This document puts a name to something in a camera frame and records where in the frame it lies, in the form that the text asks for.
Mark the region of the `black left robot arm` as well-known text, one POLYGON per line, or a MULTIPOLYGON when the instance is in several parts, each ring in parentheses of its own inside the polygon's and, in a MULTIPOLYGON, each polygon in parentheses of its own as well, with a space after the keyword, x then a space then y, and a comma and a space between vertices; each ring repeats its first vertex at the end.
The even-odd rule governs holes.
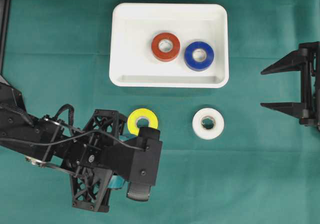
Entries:
POLYGON ((130 136, 129 118, 114 110, 96 109, 84 128, 74 126, 74 108, 66 104, 54 116, 29 114, 22 94, 13 87, 0 87, 0 144, 35 161, 38 166, 70 175, 72 205, 92 212, 108 212, 114 183, 128 183, 127 197, 145 202, 156 183, 161 154, 175 158, 164 164, 167 186, 186 174, 185 197, 195 202, 216 199, 219 191, 239 188, 246 195, 259 176, 271 174, 270 193, 286 191, 303 178, 301 161, 319 154, 307 138, 288 123, 257 113, 255 84, 239 86, 230 94, 215 96, 194 106, 195 96, 165 97, 143 91, 139 96, 117 98, 124 109, 153 105, 162 115, 162 127, 142 127, 130 136), (180 168, 177 164, 186 160, 180 168))

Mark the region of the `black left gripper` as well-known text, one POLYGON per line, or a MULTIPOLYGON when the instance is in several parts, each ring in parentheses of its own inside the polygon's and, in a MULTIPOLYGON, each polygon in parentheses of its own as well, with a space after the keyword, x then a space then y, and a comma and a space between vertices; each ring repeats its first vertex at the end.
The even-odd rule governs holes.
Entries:
POLYGON ((72 206, 92 212, 108 212, 112 190, 125 181, 105 164, 108 149, 123 134, 126 116, 113 110, 97 109, 83 131, 89 134, 74 140, 62 162, 72 172, 72 206))

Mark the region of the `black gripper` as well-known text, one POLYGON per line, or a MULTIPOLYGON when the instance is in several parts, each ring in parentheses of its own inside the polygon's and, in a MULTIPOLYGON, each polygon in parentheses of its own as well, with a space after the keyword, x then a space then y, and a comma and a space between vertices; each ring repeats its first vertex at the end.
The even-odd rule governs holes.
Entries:
POLYGON ((305 126, 320 128, 320 43, 301 43, 299 49, 290 52, 265 68, 261 75, 300 71, 301 101, 261 103, 262 107, 299 118, 305 126))

